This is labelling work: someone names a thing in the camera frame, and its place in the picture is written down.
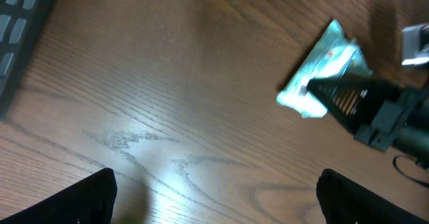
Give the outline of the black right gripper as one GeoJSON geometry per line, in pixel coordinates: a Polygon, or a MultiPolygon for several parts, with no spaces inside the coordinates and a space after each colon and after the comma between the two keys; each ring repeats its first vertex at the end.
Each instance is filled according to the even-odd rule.
{"type": "MultiPolygon", "coordinates": [[[[315,78],[306,88],[358,142],[428,159],[427,89],[347,78],[315,78]]],[[[322,171],[316,196],[328,224],[428,224],[332,169],[322,171]]]]}

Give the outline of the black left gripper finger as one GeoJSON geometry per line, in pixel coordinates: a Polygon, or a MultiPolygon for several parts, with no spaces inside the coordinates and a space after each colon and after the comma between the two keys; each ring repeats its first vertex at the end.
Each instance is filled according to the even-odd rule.
{"type": "Polygon", "coordinates": [[[115,174],[103,168],[1,224],[109,224],[116,196],[115,174]]]}

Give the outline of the green wipes packet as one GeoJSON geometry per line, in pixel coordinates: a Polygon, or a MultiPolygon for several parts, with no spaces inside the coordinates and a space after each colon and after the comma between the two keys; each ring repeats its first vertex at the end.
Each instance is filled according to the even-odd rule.
{"type": "Polygon", "coordinates": [[[337,20],[332,20],[302,65],[276,98],[279,105],[291,108],[303,118],[324,117],[328,109],[307,90],[314,78],[342,77],[346,73],[371,76],[360,46],[348,39],[337,20]]]}

